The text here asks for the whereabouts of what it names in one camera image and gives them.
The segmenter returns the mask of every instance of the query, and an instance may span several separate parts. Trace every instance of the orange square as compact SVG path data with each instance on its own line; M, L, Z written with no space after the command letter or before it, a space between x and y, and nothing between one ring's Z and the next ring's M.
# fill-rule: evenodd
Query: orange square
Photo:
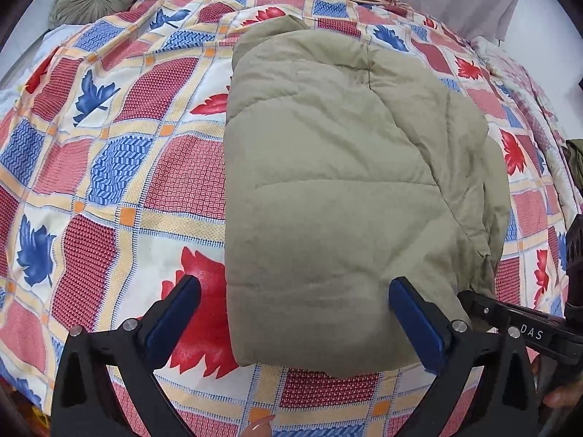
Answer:
M386 413L389 412L389 408L391 407L390 401L378 401L377 404L374 405L374 409L372 410L372 416L384 416Z
M271 416L271 411L263 407L252 407L249 411L249 422L255 422L264 417Z
M132 207L121 207L120 224L127 227L133 227L133 222L136 220L136 209Z
M168 136L174 131L174 125L162 125L160 136Z

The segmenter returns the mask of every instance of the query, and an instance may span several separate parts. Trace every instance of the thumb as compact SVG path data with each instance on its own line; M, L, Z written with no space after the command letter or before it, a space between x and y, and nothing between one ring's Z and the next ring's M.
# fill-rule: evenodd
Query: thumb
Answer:
M544 404L552 409L574 407L583 394L583 381L561 386L544 397Z

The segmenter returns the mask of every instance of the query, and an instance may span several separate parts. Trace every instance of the red leaf print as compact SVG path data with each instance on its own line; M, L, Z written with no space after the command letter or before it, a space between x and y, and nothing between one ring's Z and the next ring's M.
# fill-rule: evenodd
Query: red leaf print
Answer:
M535 276L536 283L540 286L539 290L535 294L535 307L538 306L540 297L546 292L549 287L549 275L546 273L546 262L549 255L548 250L537 250L536 251L536 267Z
M455 57L455 63L458 65L458 75L464 78L473 78L473 80L477 80L480 76L480 67L476 67L472 61L470 64L467 60L463 60L462 58Z
M520 172L524 172L524 154L523 151L518 146L516 138L504 130L500 130L502 134L502 143L504 145L504 151L506 151L506 156L504 160L506 161L506 172L508 175L514 174L514 171L518 168Z
M172 352L170 367L179 366L180 373L184 373L205 357L203 376L211 376L218 369L217 378L222 378L239 367L232 354L228 331L224 265L208 259L198 251L192 254L186 247L183 248L181 262L184 271L176 271L176 283L185 274L192 274L200 281L202 298ZM172 281L162 282L162 299L174 286Z
M247 20L243 22L243 26L248 26L253 23L258 23L259 21L270 20L271 18L278 18L280 16L285 16L285 12L275 6L271 6L265 10L260 9L257 12L255 20Z
M24 89L29 93L33 93L36 88L40 85L40 78L43 77L47 73L47 69L52 61L53 56L56 54L56 51L60 49L60 46L57 46L46 58L43 60L39 66L34 70L31 76L28 78L28 81L24 85Z
M211 95L205 100L205 103L194 107L190 112L193 115L216 115L227 111L228 94Z

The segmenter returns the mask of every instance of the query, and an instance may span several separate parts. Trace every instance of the checkered fabric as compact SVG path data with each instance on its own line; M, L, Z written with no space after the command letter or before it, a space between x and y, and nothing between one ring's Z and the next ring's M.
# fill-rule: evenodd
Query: checkered fabric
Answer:
M472 49L395 0L138 0L60 47L0 122L0 373L46 413L68 329L142 316L184 273L200 278L203 300L156 376L199 437L236 436L270 414L278 436L392 436L431 385L418 365L341 380L232 357L222 149L232 47L284 14L419 59L480 107L511 192L499 297L562 313L565 233L581 197L544 93L503 53L483 40Z

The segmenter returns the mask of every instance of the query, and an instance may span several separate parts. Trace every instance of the patterned bed sheet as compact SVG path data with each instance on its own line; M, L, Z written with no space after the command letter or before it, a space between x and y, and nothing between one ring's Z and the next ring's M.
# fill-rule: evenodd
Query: patterned bed sheet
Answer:
M429 388L420 365L340 380L232 356L221 143L232 48L284 14L418 58L476 103L511 191L498 297L562 314L565 233L581 197L548 100L502 51L395 0L138 0L51 54L0 123L0 375L46 413L68 329L141 316L184 273L200 278L203 302L156 375L199 437L232 437L270 414L278 436L392 436Z

